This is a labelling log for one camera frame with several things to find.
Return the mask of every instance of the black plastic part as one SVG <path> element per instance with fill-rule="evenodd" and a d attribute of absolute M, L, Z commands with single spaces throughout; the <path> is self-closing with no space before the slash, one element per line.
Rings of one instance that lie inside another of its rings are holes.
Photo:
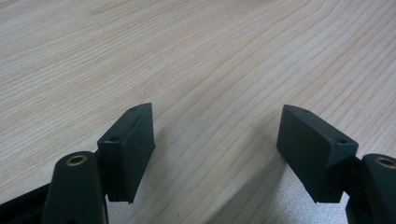
<path fill-rule="evenodd" d="M 94 153 L 81 151 L 61 158 L 55 165 L 42 223 L 107 223 L 100 178 Z"/>
<path fill-rule="evenodd" d="M 108 199 L 132 203 L 155 148 L 151 104 L 127 110 L 99 139 L 98 148 Z"/>
<path fill-rule="evenodd" d="M 346 217 L 348 224 L 374 224 L 373 214 L 351 199 L 346 205 Z"/>
<path fill-rule="evenodd" d="M 362 159 L 361 182 L 375 223 L 396 223 L 396 160 L 368 154 Z"/>
<path fill-rule="evenodd" d="M 0 205 L 0 223 L 40 223 L 50 184 Z"/>
<path fill-rule="evenodd" d="M 340 180 L 357 142 L 312 112 L 284 105 L 276 146 L 315 203 L 340 202 Z"/>

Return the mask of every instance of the black clamp jaw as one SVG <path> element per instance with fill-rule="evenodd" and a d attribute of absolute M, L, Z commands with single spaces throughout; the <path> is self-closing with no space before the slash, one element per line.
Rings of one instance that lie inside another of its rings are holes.
<path fill-rule="evenodd" d="M 0 205 L 0 222 L 108 223 L 105 196 L 132 203 L 155 148 L 151 104 L 127 110 L 97 144 L 61 158 L 50 184 Z"/>
<path fill-rule="evenodd" d="M 315 203 L 349 195 L 349 223 L 396 223 L 396 160 L 355 155 L 358 143 L 312 112 L 284 105 L 277 149 Z"/>

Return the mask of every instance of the small hole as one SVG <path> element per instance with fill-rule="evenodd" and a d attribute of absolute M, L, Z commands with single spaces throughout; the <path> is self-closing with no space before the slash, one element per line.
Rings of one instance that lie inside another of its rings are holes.
<path fill-rule="evenodd" d="M 383 166 L 386 166 L 386 167 L 388 167 L 390 169 L 396 169 L 396 162 L 395 161 L 391 161 L 389 159 L 380 157 L 380 158 L 376 159 L 376 162 L 378 162 L 379 164 L 381 164 Z"/>
<path fill-rule="evenodd" d="M 77 166 L 77 165 L 80 165 L 80 164 L 84 163 L 87 159 L 88 158 L 85 155 L 77 155 L 77 156 L 74 156 L 72 158 L 69 158 L 66 161 L 66 165 L 68 165 L 68 166 Z"/>
<path fill-rule="evenodd" d="M 345 144 L 347 141 L 345 139 L 337 139 L 338 144 Z"/>
<path fill-rule="evenodd" d="M 74 157 L 70 160 L 71 163 L 78 163 L 81 162 L 83 159 L 82 157 Z"/>
<path fill-rule="evenodd" d="M 119 140 L 119 138 L 118 137 L 110 137 L 109 140 L 112 142 L 117 142 Z"/>

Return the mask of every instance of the light wooden surface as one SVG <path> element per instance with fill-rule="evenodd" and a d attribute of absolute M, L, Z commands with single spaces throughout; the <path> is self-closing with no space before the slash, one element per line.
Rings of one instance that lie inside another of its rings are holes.
<path fill-rule="evenodd" d="M 395 1 L 0 3 L 0 203 L 153 103 L 157 148 L 111 223 L 346 223 L 276 152 L 283 104 L 396 157 Z"/>

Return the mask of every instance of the black plastic mount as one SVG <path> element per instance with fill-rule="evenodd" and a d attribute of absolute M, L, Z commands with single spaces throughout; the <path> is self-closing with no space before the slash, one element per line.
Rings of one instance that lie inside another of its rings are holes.
<path fill-rule="evenodd" d="M 151 104 L 135 106 L 95 153 L 61 158 L 50 184 L 0 205 L 0 223 L 108 223 L 105 196 L 132 203 L 154 148 Z"/>
<path fill-rule="evenodd" d="M 303 108 L 284 105 L 277 149 L 314 202 L 349 195 L 349 223 L 396 223 L 396 160 L 355 155 L 358 143 Z"/>

